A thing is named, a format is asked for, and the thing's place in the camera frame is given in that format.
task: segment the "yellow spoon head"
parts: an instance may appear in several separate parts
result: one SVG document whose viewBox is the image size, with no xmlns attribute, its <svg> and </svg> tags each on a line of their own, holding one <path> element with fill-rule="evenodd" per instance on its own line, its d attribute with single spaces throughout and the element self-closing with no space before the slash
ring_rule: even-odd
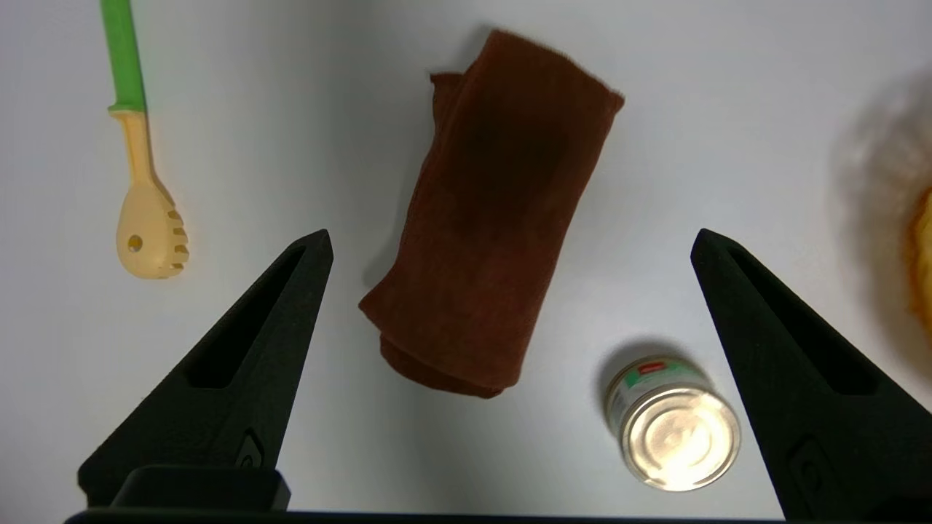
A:
<svg viewBox="0 0 932 524">
<path fill-rule="evenodd" d="M 133 184 L 116 227 L 116 252 L 131 274 L 167 279 L 187 262 L 187 234 L 181 215 L 155 186 Z"/>
</svg>

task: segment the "towel fold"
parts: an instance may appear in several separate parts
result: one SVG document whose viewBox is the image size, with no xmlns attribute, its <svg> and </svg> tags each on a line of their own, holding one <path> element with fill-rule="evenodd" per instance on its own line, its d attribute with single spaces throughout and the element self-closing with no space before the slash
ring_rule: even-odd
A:
<svg viewBox="0 0 932 524">
<path fill-rule="evenodd" d="M 560 246 L 624 98 L 566 57 L 493 32 L 431 77 L 433 144 L 398 256 L 360 303 L 381 352 L 425 386 L 517 383 Z"/>
</svg>

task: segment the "red logo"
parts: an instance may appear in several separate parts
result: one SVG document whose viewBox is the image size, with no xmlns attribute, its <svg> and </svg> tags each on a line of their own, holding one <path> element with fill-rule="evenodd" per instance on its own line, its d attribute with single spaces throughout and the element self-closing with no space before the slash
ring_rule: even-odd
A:
<svg viewBox="0 0 932 524">
<path fill-rule="evenodd" d="M 649 373 L 655 373 L 657 371 L 663 371 L 666 369 L 666 362 L 656 361 L 648 362 L 647 364 L 642 364 L 637 367 L 637 373 L 639 375 L 647 375 Z"/>
</svg>

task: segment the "green handle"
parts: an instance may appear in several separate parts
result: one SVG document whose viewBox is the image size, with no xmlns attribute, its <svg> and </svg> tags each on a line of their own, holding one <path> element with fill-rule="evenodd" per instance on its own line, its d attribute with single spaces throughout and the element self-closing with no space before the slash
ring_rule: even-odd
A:
<svg viewBox="0 0 932 524">
<path fill-rule="evenodd" d="M 108 109 L 144 112 L 143 70 L 139 66 L 130 0 L 101 0 L 101 12 L 116 89 L 116 103 Z"/>
</svg>

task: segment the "plastic utensil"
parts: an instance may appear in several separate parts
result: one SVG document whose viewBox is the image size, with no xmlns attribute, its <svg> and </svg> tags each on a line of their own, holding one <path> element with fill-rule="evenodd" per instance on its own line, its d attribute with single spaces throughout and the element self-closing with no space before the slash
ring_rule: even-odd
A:
<svg viewBox="0 0 932 524">
<path fill-rule="evenodd" d="M 187 234 L 152 165 L 130 1 L 101 0 L 101 12 L 116 89 L 116 103 L 108 111 L 123 126 L 130 158 L 130 190 L 116 227 L 116 252 L 129 273 L 142 279 L 164 279 L 185 268 Z"/>
</svg>

